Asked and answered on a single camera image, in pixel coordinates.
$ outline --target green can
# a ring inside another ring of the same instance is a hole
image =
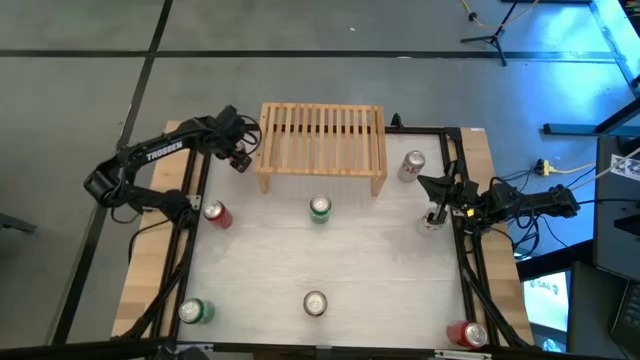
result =
[[[192,298],[185,300],[180,309],[178,316],[185,324],[206,324],[215,314],[215,307],[208,301]]]
[[[311,208],[311,221],[316,224],[324,224],[329,221],[331,213],[331,200],[324,195],[316,195],[309,202]]]

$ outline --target red can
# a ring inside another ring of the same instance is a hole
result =
[[[202,215],[219,229],[228,229],[233,224],[233,216],[220,201],[205,205],[204,209],[202,209]]]
[[[454,344],[477,349],[487,344],[487,330],[478,323],[458,321],[447,326],[447,337]]]

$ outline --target wooden shelf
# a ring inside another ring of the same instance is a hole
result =
[[[255,172],[265,194],[274,174],[368,177],[372,196],[387,178],[382,106],[264,103],[260,128]]]

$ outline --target concrete floor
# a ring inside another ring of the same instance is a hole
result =
[[[509,7],[470,3],[486,23]],[[161,0],[4,1],[0,49],[146,50],[161,7]],[[160,48],[479,51],[488,49],[458,40],[487,33],[457,1],[176,0]],[[508,51],[609,51],[585,5],[538,5],[502,39]],[[40,226],[36,236],[0,231],[0,347],[48,341],[92,216],[82,181],[112,154],[142,63],[0,58],[0,212]],[[409,125],[484,127],[496,171],[507,174],[538,158],[557,168],[594,161],[595,139],[543,136],[541,125],[596,124],[632,99],[615,63],[157,59],[131,141],[159,134],[169,119],[216,114],[229,103],[249,115],[265,101],[374,103],[385,106],[387,121],[398,112]],[[151,170],[141,171],[140,183],[148,184]],[[532,177],[527,190],[573,178]],[[593,186],[576,197],[593,198]],[[592,221],[585,206],[578,217],[550,224],[576,243],[591,238]],[[109,337],[137,226],[106,221],[70,341]],[[543,227],[537,252],[560,246]],[[24,321],[26,312],[41,321]]]

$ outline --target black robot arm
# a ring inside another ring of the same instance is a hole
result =
[[[429,215],[432,224],[444,223],[450,206],[465,217],[465,230],[469,233],[484,232],[491,225],[521,216],[531,218],[540,215],[576,216],[578,205],[571,190],[562,185],[548,191],[523,194],[500,178],[491,179],[489,190],[478,195],[478,184],[464,180],[456,182],[456,175],[463,165],[453,161],[445,168],[445,176],[433,178],[419,175],[418,181],[426,190],[429,199],[438,204],[437,211]]]
[[[237,144],[245,133],[242,116],[228,105],[215,118],[192,118],[172,132],[120,149],[111,159],[98,165],[85,180],[84,187],[104,207],[128,204],[138,213],[145,208],[156,208],[175,225],[189,227],[197,216],[185,194],[179,190],[161,193],[135,186],[136,173],[142,166],[182,149],[211,152],[218,159],[230,159],[234,169],[244,172],[251,164],[251,158]]]

